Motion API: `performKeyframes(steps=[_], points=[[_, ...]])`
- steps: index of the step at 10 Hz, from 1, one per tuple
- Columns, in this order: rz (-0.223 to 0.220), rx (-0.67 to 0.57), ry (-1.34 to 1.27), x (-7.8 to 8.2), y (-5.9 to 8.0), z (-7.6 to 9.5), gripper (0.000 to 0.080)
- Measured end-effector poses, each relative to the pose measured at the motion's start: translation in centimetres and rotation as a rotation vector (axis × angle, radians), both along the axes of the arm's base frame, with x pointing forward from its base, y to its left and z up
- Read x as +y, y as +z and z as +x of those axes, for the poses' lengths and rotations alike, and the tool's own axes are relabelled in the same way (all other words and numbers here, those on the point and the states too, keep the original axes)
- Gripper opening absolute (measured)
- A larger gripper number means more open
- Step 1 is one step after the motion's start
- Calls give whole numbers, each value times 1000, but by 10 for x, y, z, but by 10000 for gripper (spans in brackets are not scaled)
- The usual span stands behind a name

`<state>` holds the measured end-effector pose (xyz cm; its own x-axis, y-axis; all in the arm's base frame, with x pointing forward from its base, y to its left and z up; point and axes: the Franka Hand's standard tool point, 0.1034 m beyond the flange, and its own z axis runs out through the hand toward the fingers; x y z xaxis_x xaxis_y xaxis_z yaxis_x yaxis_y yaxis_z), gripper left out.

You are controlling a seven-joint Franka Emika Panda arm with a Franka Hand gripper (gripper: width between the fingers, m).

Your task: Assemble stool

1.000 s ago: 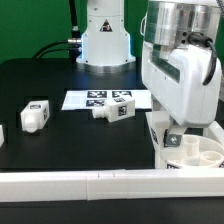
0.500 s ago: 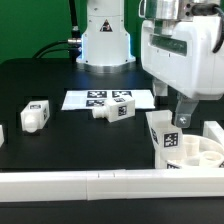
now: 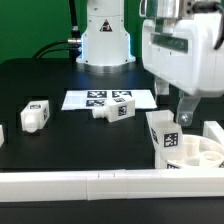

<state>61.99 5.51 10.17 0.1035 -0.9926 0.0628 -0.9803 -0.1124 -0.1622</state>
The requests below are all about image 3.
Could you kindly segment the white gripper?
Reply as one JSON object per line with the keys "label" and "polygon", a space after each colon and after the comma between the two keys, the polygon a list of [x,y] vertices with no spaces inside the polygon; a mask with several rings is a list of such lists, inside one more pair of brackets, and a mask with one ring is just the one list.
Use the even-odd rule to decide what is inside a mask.
{"label": "white gripper", "polygon": [[144,68],[157,76],[156,103],[169,95],[169,83],[179,88],[176,122],[181,126],[192,124],[200,97],[224,94],[224,43],[214,49],[220,24],[220,14],[196,14],[163,34],[155,30],[153,20],[143,22],[142,60]]}

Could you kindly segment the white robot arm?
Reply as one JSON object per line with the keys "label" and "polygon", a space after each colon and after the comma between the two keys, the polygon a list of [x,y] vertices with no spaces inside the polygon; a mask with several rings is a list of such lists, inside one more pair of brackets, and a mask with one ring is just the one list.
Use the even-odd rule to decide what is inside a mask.
{"label": "white robot arm", "polygon": [[[224,95],[224,6],[221,0],[141,0],[142,62],[155,92],[180,90],[176,122],[192,123],[201,98]],[[116,72],[135,62],[124,28],[124,0],[87,0],[81,68]]]}

